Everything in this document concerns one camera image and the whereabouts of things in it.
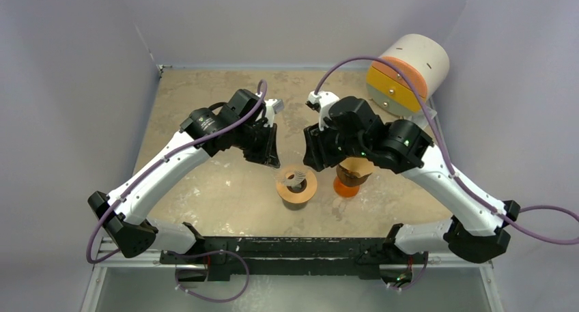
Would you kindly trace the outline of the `grey glass carafe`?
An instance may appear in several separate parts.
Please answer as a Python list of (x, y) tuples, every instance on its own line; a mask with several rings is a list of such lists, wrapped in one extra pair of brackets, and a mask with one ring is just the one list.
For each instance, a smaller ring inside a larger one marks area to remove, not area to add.
[(284, 200), (283, 201), (283, 205), (288, 209), (288, 210), (292, 210), (292, 211), (296, 211), (296, 210), (301, 210), (303, 208), (305, 208), (308, 204), (308, 201), (302, 202), (302, 203), (292, 203), (289, 201)]

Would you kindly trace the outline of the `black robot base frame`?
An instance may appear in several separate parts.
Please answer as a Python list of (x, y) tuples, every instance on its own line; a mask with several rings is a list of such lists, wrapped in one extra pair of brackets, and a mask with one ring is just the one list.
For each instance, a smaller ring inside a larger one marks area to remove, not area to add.
[(186, 253), (163, 251), (162, 264), (200, 265), (208, 281), (234, 274), (356, 276), (401, 285), (423, 267), (427, 253), (408, 255), (390, 238), (197, 236)]

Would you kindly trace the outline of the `orange glass carafe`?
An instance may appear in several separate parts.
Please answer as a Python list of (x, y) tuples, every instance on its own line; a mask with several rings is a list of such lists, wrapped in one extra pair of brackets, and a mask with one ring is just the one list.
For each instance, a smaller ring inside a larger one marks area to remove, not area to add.
[(338, 177), (336, 177), (333, 182), (333, 189), (340, 197), (351, 198), (358, 194), (360, 186), (346, 186)]

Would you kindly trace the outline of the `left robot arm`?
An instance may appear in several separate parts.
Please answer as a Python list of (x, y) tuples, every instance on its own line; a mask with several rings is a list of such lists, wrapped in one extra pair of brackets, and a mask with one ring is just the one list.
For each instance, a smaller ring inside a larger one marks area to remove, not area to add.
[(117, 251), (126, 258), (149, 249), (173, 251), (188, 264), (203, 257), (202, 237), (192, 225), (148, 215), (195, 167), (229, 148), (241, 150), (248, 162), (279, 168), (274, 117), (283, 110), (283, 101), (264, 96), (264, 90), (254, 94), (239, 89), (228, 102), (192, 111), (168, 144), (125, 184), (89, 197), (99, 227)]

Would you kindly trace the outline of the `light bamboo dripper stand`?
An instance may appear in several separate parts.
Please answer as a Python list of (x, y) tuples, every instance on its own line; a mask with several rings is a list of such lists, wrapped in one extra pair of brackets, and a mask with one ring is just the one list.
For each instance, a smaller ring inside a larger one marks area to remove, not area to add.
[(308, 167), (306, 168), (308, 171), (306, 177), (307, 185), (301, 193), (292, 193), (288, 188), (278, 184), (275, 180), (276, 190), (282, 201), (286, 200), (292, 203), (302, 203), (305, 201), (309, 202), (316, 194), (318, 188), (317, 178), (312, 170), (310, 170)]

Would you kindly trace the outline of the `clear glass dripper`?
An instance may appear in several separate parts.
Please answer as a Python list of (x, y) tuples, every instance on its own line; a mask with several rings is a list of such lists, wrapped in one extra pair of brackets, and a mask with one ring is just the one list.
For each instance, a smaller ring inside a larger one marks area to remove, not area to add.
[(307, 168), (300, 165), (288, 165), (277, 173), (275, 180), (292, 193), (301, 193), (306, 185)]

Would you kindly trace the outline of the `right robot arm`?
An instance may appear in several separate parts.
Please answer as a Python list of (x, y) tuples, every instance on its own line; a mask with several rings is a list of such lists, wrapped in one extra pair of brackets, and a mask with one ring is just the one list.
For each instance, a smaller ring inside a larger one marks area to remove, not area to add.
[(520, 206), (493, 198), (453, 172), (441, 149), (415, 123), (383, 122), (366, 100), (329, 91), (311, 92), (307, 106), (318, 112), (319, 121), (304, 130), (306, 166), (323, 171), (347, 158), (361, 158), (411, 180), (451, 212), (451, 218), (437, 223), (393, 226), (383, 244), (388, 260), (449, 251), (480, 264), (506, 252), (511, 239), (506, 226), (517, 219)]

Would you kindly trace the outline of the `dark walnut dripper stand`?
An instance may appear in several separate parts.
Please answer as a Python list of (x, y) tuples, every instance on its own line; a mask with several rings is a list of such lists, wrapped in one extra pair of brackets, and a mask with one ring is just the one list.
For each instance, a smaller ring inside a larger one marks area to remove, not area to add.
[(364, 184), (367, 181), (369, 174), (363, 176), (356, 176), (344, 173), (342, 175), (338, 175), (337, 177), (344, 186), (356, 187), (360, 186), (361, 184)]

